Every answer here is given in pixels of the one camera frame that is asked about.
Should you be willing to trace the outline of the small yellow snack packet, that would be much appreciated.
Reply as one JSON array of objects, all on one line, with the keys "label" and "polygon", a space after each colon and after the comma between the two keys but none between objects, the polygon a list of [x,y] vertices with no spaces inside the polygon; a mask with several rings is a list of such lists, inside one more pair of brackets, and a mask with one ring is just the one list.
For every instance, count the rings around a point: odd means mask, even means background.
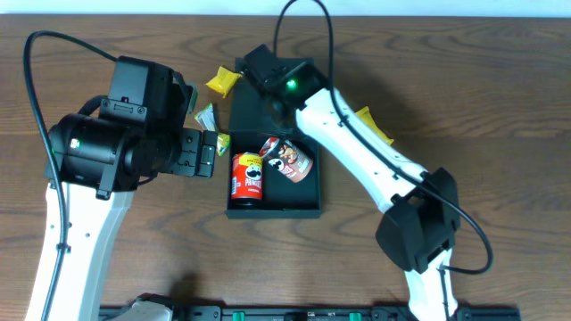
[{"label": "small yellow snack packet", "polygon": [[237,81],[242,77],[243,74],[240,72],[219,66],[216,75],[206,83],[206,86],[214,92],[221,94],[223,98],[226,98]]}]

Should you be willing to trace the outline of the long yellow snack packet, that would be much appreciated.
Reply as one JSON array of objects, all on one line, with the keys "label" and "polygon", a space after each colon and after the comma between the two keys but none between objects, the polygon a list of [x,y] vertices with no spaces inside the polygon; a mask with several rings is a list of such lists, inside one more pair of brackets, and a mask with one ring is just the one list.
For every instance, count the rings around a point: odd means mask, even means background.
[{"label": "long yellow snack packet", "polygon": [[383,132],[376,124],[376,122],[374,121],[369,107],[365,106],[362,109],[360,109],[359,111],[356,111],[355,114],[357,115],[357,117],[362,120],[371,130],[373,130],[385,143],[387,143],[388,145],[392,145],[393,144],[393,139],[388,137],[385,132]]}]

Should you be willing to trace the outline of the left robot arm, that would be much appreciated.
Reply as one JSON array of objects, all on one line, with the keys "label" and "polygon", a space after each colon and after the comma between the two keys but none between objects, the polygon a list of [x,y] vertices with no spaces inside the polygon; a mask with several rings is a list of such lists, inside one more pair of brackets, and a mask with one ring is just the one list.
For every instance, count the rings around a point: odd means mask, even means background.
[{"label": "left robot arm", "polygon": [[93,320],[98,316],[115,238],[134,192],[166,173],[210,177],[216,135],[181,128],[172,140],[134,137],[126,119],[92,118],[112,101],[100,95],[51,132],[46,175],[46,234],[26,318]]}]

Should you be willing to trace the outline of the dark Pringles can red lid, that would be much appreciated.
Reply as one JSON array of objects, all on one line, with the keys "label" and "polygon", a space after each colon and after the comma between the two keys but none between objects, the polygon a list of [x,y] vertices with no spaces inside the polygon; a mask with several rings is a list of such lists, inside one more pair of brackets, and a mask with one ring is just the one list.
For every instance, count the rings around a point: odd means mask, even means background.
[{"label": "dark Pringles can red lid", "polygon": [[292,142],[277,137],[270,137],[261,147],[259,155],[294,183],[306,178],[313,165],[313,159]]}]

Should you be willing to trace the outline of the black gift box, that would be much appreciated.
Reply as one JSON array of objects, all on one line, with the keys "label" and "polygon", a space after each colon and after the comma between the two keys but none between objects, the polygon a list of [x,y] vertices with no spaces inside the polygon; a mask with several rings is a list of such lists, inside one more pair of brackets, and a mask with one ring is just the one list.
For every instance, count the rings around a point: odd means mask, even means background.
[{"label": "black gift box", "polygon": [[233,89],[233,102],[228,126],[230,134],[229,155],[260,151],[272,136],[284,137],[308,155],[314,164],[309,175],[295,183],[281,174],[280,164],[264,163],[262,172],[262,199],[250,205],[241,205],[231,198],[227,201],[227,216],[230,219],[263,218],[320,218],[321,183],[319,144],[310,137],[288,132],[277,127],[269,108],[258,92],[244,79]]}]

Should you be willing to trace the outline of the green yellow snack packet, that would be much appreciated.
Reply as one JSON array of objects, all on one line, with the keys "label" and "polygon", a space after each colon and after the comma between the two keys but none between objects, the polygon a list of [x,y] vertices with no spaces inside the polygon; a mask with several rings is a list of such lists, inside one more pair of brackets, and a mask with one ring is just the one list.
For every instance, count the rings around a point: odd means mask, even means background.
[{"label": "green yellow snack packet", "polygon": [[209,103],[205,108],[194,115],[194,119],[204,130],[213,131],[217,134],[217,154],[223,156],[230,146],[230,135],[219,131],[215,117],[214,105]]}]

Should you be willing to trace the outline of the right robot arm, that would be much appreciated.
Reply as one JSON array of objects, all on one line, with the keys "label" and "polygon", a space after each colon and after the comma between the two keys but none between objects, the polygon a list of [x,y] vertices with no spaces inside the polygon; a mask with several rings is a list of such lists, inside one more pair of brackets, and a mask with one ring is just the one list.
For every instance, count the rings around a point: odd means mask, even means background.
[{"label": "right robot arm", "polygon": [[282,117],[325,147],[364,186],[383,217],[376,239],[405,273],[409,309],[418,320],[446,320],[458,307],[451,255],[460,226],[454,178],[426,171],[383,141],[313,64],[279,63],[262,79]]}]

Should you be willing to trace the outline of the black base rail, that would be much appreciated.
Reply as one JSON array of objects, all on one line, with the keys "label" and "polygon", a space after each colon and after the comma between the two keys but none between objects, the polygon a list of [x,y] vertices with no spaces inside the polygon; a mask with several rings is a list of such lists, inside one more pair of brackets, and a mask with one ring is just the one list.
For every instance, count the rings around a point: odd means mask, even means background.
[{"label": "black base rail", "polygon": [[191,305],[156,294],[143,294],[129,306],[102,307],[99,320],[183,320],[183,321],[405,321],[415,317],[408,307],[228,307],[212,301]]}]

